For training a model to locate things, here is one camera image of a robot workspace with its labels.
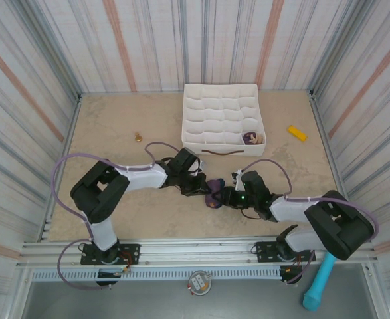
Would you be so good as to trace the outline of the white fabric drawer organizer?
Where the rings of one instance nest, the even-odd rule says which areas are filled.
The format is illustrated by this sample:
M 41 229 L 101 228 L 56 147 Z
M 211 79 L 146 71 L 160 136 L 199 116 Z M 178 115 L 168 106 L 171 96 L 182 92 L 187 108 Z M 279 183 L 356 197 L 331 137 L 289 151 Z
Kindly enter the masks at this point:
M 264 143 L 245 145 L 243 134 L 257 132 Z M 261 156 L 266 133 L 255 84 L 186 84 L 182 144 L 196 154 Z

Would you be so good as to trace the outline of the purple sock with orange toe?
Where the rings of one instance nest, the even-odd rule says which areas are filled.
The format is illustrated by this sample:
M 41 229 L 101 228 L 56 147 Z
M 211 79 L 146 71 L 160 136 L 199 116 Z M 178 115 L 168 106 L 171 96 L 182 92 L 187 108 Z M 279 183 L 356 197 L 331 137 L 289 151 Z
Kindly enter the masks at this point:
M 215 192 L 220 190 L 220 188 L 225 186 L 225 181 L 223 179 L 212 179 L 215 180 Z M 205 196 L 205 204 L 208 208 L 215 209 L 213 200 L 215 199 L 215 192 L 211 196 Z

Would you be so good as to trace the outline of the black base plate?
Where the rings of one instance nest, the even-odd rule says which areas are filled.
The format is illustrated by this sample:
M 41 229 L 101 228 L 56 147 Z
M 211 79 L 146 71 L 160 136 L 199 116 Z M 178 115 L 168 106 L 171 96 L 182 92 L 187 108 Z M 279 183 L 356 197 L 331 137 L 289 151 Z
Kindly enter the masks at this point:
M 251 249 L 259 263 L 298 263 L 316 260 L 316 254 L 309 250 L 296 252 L 288 244 L 277 241 L 256 242 Z
M 94 243 L 81 244 L 80 264 L 82 265 L 137 265 L 140 257 L 140 244 L 115 243 L 106 251 Z

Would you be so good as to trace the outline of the aluminium rail frame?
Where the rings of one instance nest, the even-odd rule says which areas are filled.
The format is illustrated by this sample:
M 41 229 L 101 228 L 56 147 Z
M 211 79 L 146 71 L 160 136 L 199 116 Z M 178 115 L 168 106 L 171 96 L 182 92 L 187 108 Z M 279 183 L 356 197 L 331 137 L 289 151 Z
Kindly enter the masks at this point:
M 274 237 L 216 237 L 194 239 L 122 239 L 141 245 L 139 267 L 254 265 L 254 244 Z M 25 243 L 17 268 L 54 268 L 68 241 Z

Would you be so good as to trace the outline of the teal plastic cylinder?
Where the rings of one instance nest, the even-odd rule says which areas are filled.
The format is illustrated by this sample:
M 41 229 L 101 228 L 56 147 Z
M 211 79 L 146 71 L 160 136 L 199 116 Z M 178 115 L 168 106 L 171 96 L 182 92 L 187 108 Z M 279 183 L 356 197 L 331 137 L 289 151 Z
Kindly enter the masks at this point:
M 314 312 L 320 307 L 322 295 L 334 267 L 335 261 L 335 256 L 333 256 L 330 252 L 325 254 L 311 287 L 304 295 L 302 306 L 306 310 Z

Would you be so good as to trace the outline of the purple sock with beige toe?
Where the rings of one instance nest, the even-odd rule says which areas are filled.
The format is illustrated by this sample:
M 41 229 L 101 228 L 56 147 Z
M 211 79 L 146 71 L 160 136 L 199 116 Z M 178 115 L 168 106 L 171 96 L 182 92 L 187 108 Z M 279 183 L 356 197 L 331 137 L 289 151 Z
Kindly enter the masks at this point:
M 242 138 L 245 145 L 259 145 L 264 143 L 264 136 L 257 132 L 246 132 Z

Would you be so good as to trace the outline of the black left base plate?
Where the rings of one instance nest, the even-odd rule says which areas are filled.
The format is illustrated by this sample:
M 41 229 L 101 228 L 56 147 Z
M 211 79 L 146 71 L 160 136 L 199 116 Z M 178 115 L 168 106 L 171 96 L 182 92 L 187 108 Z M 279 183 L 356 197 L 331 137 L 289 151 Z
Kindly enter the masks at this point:
M 137 265 L 140 257 L 140 244 L 115 243 L 106 251 L 94 243 L 81 244 L 80 264 L 82 265 Z

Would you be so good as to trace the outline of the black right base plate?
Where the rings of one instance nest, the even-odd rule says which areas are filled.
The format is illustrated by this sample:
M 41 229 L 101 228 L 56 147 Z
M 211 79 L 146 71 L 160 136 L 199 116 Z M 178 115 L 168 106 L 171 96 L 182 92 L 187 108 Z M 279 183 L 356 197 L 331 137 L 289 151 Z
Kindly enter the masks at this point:
M 259 263 L 298 263 L 316 260 L 316 254 L 309 250 L 296 252 L 288 244 L 277 241 L 256 242 L 251 249 Z

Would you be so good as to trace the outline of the round grey disc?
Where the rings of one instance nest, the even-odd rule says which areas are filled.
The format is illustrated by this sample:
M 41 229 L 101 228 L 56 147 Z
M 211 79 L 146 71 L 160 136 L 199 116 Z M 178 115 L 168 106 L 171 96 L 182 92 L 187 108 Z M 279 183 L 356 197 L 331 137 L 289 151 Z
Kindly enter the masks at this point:
M 194 272 L 188 280 L 187 289 L 193 296 L 204 296 L 211 289 L 212 276 L 205 271 Z

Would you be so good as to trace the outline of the yellow block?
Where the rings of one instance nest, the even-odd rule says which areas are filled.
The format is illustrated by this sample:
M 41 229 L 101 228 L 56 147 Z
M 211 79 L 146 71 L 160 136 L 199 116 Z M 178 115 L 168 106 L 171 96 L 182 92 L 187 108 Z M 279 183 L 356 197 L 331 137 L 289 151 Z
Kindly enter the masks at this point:
M 289 126 L 287 131 L 301 142 L 305 142 L 308 139 L 308 136 L 295 126 Z

